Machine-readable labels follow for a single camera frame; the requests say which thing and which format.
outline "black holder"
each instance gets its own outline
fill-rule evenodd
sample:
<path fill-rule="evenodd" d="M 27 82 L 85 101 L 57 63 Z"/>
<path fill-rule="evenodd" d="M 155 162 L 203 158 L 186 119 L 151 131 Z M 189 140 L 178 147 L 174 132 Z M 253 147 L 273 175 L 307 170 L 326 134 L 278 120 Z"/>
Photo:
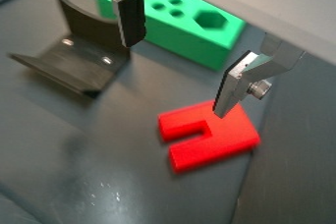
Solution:
<path fill-rule="evenodd" d="M 71 34 L 39 58 L 10 56 L 75 92 L 97 97 L 130 60 L 119 24 L 94 17 L 69 0 L 58 0 Z"/>

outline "green block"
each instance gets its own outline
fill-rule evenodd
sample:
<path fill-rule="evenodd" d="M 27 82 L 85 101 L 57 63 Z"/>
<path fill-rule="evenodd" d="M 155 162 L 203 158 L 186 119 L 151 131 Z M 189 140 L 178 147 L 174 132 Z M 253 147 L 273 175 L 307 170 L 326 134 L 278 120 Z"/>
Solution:
<path fill-rule="evenodd" d="M 111 0 L 97 0 L 102 16 L 115 18 Z M 221 70 L 246 22 L 205 0 L 145 0 L 146 40 Z"/>

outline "dark gray table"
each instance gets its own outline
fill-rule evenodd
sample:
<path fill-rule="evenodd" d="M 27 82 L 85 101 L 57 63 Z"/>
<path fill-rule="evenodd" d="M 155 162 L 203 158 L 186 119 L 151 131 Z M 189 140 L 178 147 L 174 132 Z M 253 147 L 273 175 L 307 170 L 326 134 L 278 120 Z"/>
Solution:
<path fill-rule="evenodd" d="M 71 1 L 97 13 L 94 0 Z M 55 0 L 9 2 L 0 24 L 0 207 L 15 211 L 0 218 L 230 223 L 250 154 L 177 176 L 157 122 L 161 112 L 214 99 L 222 73 L 141 42 L 122 75 L 91 100 L 7 58 L 9 52 L 38 55 L 66 34 Z M 249 27 L 230 62 L 258 51 L 262 38 Z M 245 101 L 258 128 L 266 104 Z"/>

